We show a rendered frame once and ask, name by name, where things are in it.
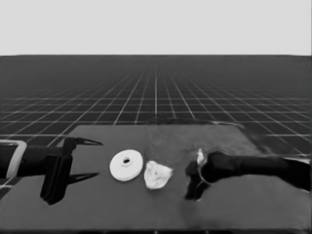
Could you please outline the white toothed gear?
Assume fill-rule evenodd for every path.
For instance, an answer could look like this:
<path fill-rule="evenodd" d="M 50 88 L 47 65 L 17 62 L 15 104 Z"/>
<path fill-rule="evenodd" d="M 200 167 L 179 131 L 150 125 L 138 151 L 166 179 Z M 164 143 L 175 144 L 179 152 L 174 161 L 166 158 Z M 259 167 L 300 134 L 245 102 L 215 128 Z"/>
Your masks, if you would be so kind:
<path fill-rule="evenodd" d="M 173 170 L 167 166 L 151 161 L 150 164 L 151 178 L 153 180 L 168 181 L 173 174 Z"/>

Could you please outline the large thick white disc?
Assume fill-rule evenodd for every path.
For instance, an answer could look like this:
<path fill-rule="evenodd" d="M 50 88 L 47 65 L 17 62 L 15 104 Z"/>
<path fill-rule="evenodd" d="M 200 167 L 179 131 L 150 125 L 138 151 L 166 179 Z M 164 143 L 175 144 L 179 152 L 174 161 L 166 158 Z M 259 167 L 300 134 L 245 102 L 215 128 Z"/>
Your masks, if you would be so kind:
<path fill-rule="evenodd" d="M 110 174 L 119 181 L 129 181 L 143 168 L 142 155 L 134 149 L 126 149 L 113 156 L 109 164 Z"/>

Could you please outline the white round carrier with pins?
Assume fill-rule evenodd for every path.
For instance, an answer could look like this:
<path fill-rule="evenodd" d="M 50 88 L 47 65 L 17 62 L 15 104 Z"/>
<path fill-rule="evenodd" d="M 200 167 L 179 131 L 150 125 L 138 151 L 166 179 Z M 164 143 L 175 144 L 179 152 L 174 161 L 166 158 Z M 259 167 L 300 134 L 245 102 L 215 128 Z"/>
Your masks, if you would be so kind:
<path fill-rule="evenodd" d="M 150 170 L 150 166 L 149 166 L 150 162 L 151 161 L 148 161 L 146 163 L 145 171 L 143 174 L 145 185 L 150 190 L 161 189 L 169 182 L 169 180 L 168 181 L 153 180 L 151 178 L 151 170 Z"/>

